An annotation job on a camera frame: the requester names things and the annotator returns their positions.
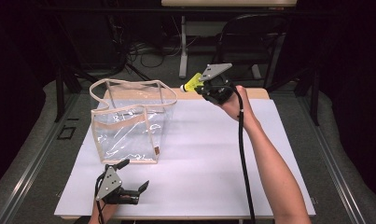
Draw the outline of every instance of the white tabletop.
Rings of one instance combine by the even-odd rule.
[[[297,0],[161,0],[164,7],[294,7]]]
[[[309,215],[315,215],[273,100],[251,100],[251,103],[263,129],[296,177]],[[129,164],[118,171],[125,189],[138,189],[147,180],[149,186],[138,205],[121,205],[116,217],[249,218],[238,147],[238,123],[201,99],[179,100],[169,124],[166,138],[160,144],[158,164]],[[244,149],[256,216],[272,217],[246,133]],[[89,129],[55,216],[89,216],[95,181],[103,170]]]

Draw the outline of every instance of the gray floor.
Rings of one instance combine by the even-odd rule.
[[[192,48],[188,74],[193,76],[202,72],[210,59],[211,56]],[[156,63],[156,60],[151,58],[147,62]],[[144,67],[139,60],[134,65],[170,87],[179,87],[186,82],[178,78],[177,56],[166,57],[156,68]],[[141,80],[127,70],[114,78]],[[69,99],[67,113],[59,123],[53,122],[56,118],[55,83],[45,87],[47,101],[41,117],[0,181],[0,223],[74,222],[55,217],[53,212],[90,125],[90,83],[80,81],[84,87],[82,93],[75,95],[65,91]],[[261,83],[251,81],[244,85],[255,87]],[[290,83],[270,96],[279,110],[304,181],[315,202],[317,216],[312,217],[313,223],[376,223],[376,196],[363,183],[342,150],[331,102],[324,94],[320,95],[318,115],[321,125],[313,126],[307,116],[307,99],[296,98],[291,91],[293,86]],[[75,127],[71,139],[63,139],[68,135],[64,127]]]

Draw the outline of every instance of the forearm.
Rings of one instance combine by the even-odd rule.
[[[251,140],[260,180],[275,219],[279,221],[293,217],[294,221],[309,223],[299,185],[259,121],[248,114],[244,116],[244,128]]]

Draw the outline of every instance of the transparent plastic bag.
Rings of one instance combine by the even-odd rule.
[[[106,78],[92,84],[90,94],[91,130],[101,162],[157,163],[176,93],[158,80]]]

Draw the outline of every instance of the white table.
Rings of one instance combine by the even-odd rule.
[[[298,180],[309,215],[315,215],[274,102],[251,102],[263,129]],[[272,218],[246,134],[244,149],[256,216]],[[103,170],[89,129],[55,216],[89,216],[95,180]],[[139,204],[121,205],[117,218],[250,218],[238,148],[238,123],[203,99],[177,102],[160,145],[158,164],[129,164],[118,175],[125,189],[137,189],[147,180],[150,183]]]
[[[297,0],[161,0],[164,7],[294,7]],[[179,77],[187,76],[187,35],[216,35],[222,31],[225,21],[181,21],[181,64]]]

